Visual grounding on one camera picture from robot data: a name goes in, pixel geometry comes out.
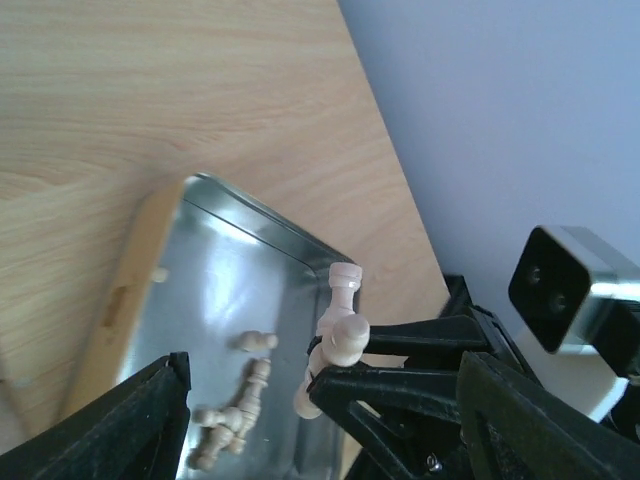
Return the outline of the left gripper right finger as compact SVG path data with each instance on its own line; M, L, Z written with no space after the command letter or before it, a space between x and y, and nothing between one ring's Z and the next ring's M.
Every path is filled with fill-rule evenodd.
M486 353L463 354L457 401L477 479L506 479L513 453L535 479L637 479L639 446Z

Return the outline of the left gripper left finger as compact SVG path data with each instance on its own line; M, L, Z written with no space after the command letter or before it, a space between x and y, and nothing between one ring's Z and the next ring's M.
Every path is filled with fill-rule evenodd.
M162 356L1 456L3 479L174 479L185 441L189 355Z

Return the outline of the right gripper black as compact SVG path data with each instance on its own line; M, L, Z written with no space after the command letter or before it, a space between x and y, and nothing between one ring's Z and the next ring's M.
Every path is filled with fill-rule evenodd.
M393 356L444 356L487 351L478 322L455 315L419 322L372 326L365 352ZM358 442L345 479L472 479L462 438L453 371L390 367L327 367L309 395L324 414ZM639 443L639 390L626 389L601 424ZM488 426L503 479L536 476Z

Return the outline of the light chess piece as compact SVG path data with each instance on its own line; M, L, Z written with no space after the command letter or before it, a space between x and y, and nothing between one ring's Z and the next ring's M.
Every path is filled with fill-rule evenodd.
M326 367L351 367L362 357L370 339L370 324L356 314L354 298L361 286L363 269L352 263L335 262L329 268L331 301L317 322L318 344L311 348L304 380L294 396L293 405L303 419L315 419L321 410L311 400L307 389Z

